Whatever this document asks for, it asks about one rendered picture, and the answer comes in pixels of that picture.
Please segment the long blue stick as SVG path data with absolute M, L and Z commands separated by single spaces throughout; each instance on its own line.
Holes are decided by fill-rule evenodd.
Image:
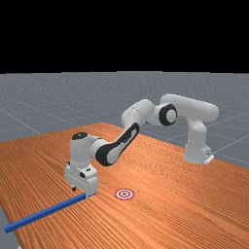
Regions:
M 71 206 L 71 205 L 73 205 L 73 204 L 75 204 L 77 202 L 80 202 L 82 200 L 85 200 L 85 199 L 86 199 L 86 194 L 85 193 L 82 193 L 80 195 L 71 197 L 69 199 L 64 200 L 63 202 L 55 204 L 55 205 L 53 205 L 51 207 L 48 207 L 48 208 L 46 208 L 44 210 L 41 210 L 39 212 L 36 212 L 34 214 L 31 214 L 31 215 L 29 215 L 27 217 L 24 217 L 24 218 L 22 218 L 20 220 L 17 220 L 15 222 L 12 222 L 12 223 L 6 225 L 4 227 L 4 231 L 5 231 L 5 233 L 10 233 L 12 231 L 15 231 L 15 230 L 17 230 L 19 228 L 22 228 L 22 227 L 24 227 L 26 225 L 29 225 L 29 224 L 33 223 L 33 222 L 36 222 L 36 221 L 38 221 L 38 220 L 40 220 L 40 219 L 42 219 L 44 217 L 47 217 L 47 216 L 49 216 L 49 215 L 51 215 L 51 214 L 53 214 L 53 213 L 55 213 L 55 212 L 57 212 L 59 210 L 62 210 L 64 208 L 68 207 L 68 206 Z

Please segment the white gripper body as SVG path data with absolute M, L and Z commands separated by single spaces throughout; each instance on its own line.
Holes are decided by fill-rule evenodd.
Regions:
M 64 179 L 70 187 L 74 185 L 84 193 L 97 193 L 97 170 L 91 164 L 78 167 L 67 162 L 64 167 Z

